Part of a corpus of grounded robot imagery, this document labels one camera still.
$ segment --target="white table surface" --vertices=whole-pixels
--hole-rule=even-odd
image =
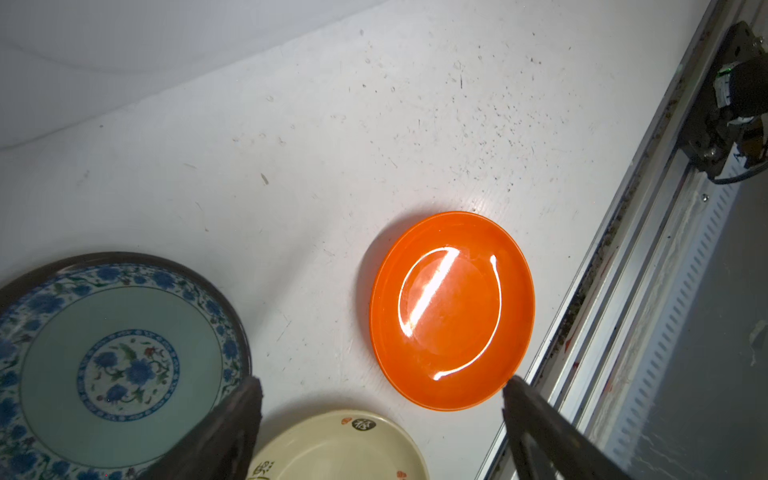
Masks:
[[[704,0],[395,0],[0,153],[0,282],[133,250],[243,319],[260,444],[308,415],[402,425],[432,478],[473,478],[501,397],[433,412],[367,332],[378,262],[427,214],[504,227],[534,277],[525,373],[688,45]]]

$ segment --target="screw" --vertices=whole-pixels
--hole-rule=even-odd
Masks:
[[[717,147],[707,148],[704,151],[704,158],[706,158],[708,160],[713,160],[714,158],[717,157],[717,154],[718,154]]]

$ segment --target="orange plate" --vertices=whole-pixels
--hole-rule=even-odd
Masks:
[[[467,409],[515,374],[534,311],[531,271],[509,234],[479,215],[438,214],[403,234],[379,269],[373,350],[407,399]]]

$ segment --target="plate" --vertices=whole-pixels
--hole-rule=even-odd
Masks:
[[[362,410],[304,420],[267,444],[248,480],[429,480],[419,448],[392,421]]]
[[[515,374],[531,341],[531,271],[499,225],[467,212],[429,217],[382,263],[370,304],[373,349],[407,399],[478,405]]]
[[[191,270],[44,266],[0,290],[0,477],[133,480],[249,374],[240,320]]]

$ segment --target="cream plate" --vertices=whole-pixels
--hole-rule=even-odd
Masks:
[[[294,425],[250,463],[248,480],[429,480],[405,430],[371,412],[337,410]]]

